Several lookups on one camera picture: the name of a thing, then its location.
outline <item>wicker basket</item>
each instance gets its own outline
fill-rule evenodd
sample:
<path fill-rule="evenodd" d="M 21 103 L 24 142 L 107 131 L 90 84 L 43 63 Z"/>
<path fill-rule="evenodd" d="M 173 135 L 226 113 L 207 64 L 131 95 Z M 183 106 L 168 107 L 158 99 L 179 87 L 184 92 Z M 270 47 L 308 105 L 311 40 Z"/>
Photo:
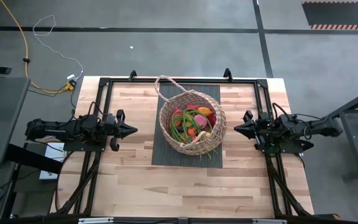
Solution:
<path fill-rule="evenodd" d="M 174 96 L 170 99 L 165 98 L 158 90 L 158 81 L 161 78 L 170 80 L 175 86 L 179 87 L 183 93 Z M 165 136 L 165 139 L 169 144 L 178 152 L 191 156 L 198 156 L 212 151 L 223 140 L 226 133 L 226 115 L 222 110 L 221 105 L 212 97 L 205 93 L 200 93 L 195 90 L 185 90 L 182 86 L 177 84 L 171 78 L 166 76 L 159 76 L 155 81 L 155 91 L 165 101 L 160 110 L 160 126 Z M 212 108 L 212 111 L 216 114 L 216 122 L 211 135 L 205 136 L 206 132 L 202 131 L 197 138 L 190 144 L 184 144 L 174 140 L 170 135 L 169 122 L 175 108 L 185 108 L 186 105 L 197 105 Z"/>

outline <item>wooden table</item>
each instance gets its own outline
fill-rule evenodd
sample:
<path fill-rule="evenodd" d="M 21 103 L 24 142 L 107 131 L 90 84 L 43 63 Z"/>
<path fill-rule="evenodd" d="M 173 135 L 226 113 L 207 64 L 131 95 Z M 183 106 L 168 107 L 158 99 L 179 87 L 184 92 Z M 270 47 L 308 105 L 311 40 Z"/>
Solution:
<path fill-rule="evenodd" d="M 84 77 L 76 116 L 88 112 L 96 98 L 100 77 Z M 270 98 L 290 112 L 284 81 L 268 80 Z M 115 83 L 109 112 L 123 109 L 126 123 L 138 132 L 119 141 L 119 152 L 107 146 L 102 155 L 92 216 L 272 218 L 272 199 L 264 156 L 255 141 L 235 132 L 246 110 L 257 114 L 254 87 L 220 84 L 221 104 L 227 117 L 223 141 L 223 169 L 152 166 L 158 96 L 151 83 Z M 59 205 L 78 185 L 84 152 L 75 152 L 63 166 L 58 183 Z M 302 162 L 283 154 L 287 184 L 304 208 L 313 213 Z M 83 207 L 86 203 L 85 190 Z M 284 211 L 278 190 L 280 208 Z"/>

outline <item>black desk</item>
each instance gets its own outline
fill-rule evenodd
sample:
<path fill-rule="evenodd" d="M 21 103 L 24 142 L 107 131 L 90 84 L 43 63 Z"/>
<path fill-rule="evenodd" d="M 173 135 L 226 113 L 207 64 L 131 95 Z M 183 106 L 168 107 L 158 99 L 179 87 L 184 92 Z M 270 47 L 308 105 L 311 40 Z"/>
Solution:
<path fill-rule="evenodd" d="M 0 78 L 0 163 L 12 161 L 58 174 L 62 163 L 10 144 L 30 80 Z"/>

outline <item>gray concrete floor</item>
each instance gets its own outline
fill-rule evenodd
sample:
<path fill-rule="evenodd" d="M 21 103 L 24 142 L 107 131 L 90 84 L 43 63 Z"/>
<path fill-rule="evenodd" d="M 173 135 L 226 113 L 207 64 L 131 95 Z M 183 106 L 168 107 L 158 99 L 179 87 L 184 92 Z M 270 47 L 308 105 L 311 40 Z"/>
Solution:
<path fill-rule="evenodd" d="M 17 0 L 7 4 L 23 26 L 54 14 L 58 26 L 256 28 L 251 0 Z M 308 28 L 300 1 L 260 0 L 259 4 L 266 29 Z M 1 5 L 0 25 L 14 26 Z M 42 47 L 31 32 L 25 34 L 34 82 L 58 89 L 67 76 L 79 73 L 75 62 Z M 358 95 L 358 35 L 266 35 L 266 39 L 273 75 L 285 79 L 293 113 L 323 116 Z M 236 77 L 266 77 L 257 34 L 53 32 L 43 40 L 77 58 L 85 75 L 128 75 L 134 69 L 144 76 L 220 77 L 229 67 Z M 20 33 L 0 31 L 0 66 L 12 67 L 11 77 L 24 76 L 23 57 Z M 12 143 L 24 143 L 25 125 L 32 119 L 68 119 L 69 100 L 69 93 L 54 98 L 28 93 Z M 316 136 L 313 142 L 315 147 L 305 152 L 305 164 L 315 213 L 337 213 L 358 221 L 358 181 L 344 183 L 341 178 L 358 169 L 345 135 Z"/>

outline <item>dark gray mat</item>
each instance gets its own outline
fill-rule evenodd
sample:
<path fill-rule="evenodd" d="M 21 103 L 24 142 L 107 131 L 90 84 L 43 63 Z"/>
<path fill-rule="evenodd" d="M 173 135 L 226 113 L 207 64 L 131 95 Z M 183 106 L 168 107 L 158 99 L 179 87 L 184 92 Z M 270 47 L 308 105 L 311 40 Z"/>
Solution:
<path fill-rule="evenodd" d="M 221 102 L 221 89 L 218 85 L 182 85 L 186 90 L 196 90 L 202 93 L 206 93 L 209 96 L 212 96 L 219 103 Z M 173 96 L 179 95 L 181 90 L 176 86 L 170 83 L 161 83 L 160 92 L 166 98 L 171 98 Z M 155 133 L 154 133 L 154 146 L 153 146 L 153 156 L 152 156 L 152 165 L 160 166 L 185 166 L 185 167 L 211 167 L 211 168 L 222 168 L 222 144 L 220 144 L 215 151 L 210 152 L 211 159 L 207 154 L 200 156 L 188 156 L 182 153 L 177 152 L 174 148 L 169 145 L 165 140 L 165 137 L 162 134 L 160 123 L 158 121 L 158 116 L 160 114 L 160 109 L 163 106 L 164 101 L 158 99 L 157 107 L 157 119 L 155 124 Z"/>

